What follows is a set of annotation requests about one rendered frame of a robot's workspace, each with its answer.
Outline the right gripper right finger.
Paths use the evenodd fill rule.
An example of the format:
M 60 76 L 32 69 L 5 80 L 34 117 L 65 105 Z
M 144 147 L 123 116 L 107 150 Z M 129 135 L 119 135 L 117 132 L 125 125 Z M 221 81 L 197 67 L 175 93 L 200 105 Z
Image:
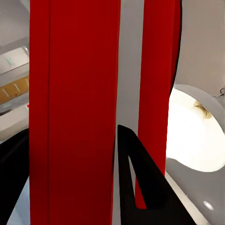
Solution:
M 121 225 L 196 225 L 135 132 L 118 125 L 117 142 Z M 129 156 L 146 209 L 136 207 Z

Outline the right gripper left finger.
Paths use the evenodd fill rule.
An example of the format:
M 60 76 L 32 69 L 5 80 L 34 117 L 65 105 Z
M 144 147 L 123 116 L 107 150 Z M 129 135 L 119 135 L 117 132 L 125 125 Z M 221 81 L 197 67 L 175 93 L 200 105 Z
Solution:
M 6 225 L 29 177 L 29 128 L 0 142 L 0 225 Z

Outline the radio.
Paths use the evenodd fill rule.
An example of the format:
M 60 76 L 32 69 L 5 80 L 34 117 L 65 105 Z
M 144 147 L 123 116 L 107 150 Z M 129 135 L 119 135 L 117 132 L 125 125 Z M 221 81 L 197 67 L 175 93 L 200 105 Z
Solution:
M 182 0 L 30 0 L 30 225 L 121 225 L 118 125 L 165 176 L 181 32 Z

